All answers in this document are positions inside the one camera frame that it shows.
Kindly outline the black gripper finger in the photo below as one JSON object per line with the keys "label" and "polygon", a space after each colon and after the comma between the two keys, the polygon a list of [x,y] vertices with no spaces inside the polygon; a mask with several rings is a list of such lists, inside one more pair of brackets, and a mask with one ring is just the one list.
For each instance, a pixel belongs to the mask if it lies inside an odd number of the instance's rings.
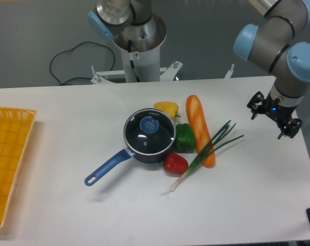
{"label": "black gripper finger", "polygon": [[299,132],[302,124],[303,121],[298,118],[279,119],[277,121],[277,126],[281,132],[277,138],[280,139],[282,136],[294,138]]}
{"label": "black gripper finger", "polygon": [[251,120],[254,120],[258,114],[265,114],[265,97],[258,91],[248,102],[247,107],[252,113]]}

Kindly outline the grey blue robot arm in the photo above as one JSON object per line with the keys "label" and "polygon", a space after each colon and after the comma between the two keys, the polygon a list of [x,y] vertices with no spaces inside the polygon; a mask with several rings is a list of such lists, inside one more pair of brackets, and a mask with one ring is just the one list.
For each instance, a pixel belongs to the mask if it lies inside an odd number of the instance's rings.
{"label": "grey blue robot arm", "polygon": [[250,1],[265,18],[261,26],[246,25],[234,42],[234,52],[275,77],[267,96],[257,92],[248,102],[252,118],[263,114],[293,138],[303,121],[292,113],[310,87],[310,43],[291,45],[310,22],[310,1]]}

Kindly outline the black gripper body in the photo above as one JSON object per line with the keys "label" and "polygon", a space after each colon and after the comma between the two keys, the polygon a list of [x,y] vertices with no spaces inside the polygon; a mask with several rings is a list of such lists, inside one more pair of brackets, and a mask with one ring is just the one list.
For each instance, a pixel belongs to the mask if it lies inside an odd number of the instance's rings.
{"label": "black gripper body", "polygon": [[272,99],[270,95],[265,99],[266,115],[277,123],[278,128],[285,128],[289,124],[295,107],[284,107],[278,104],[279,100]]}

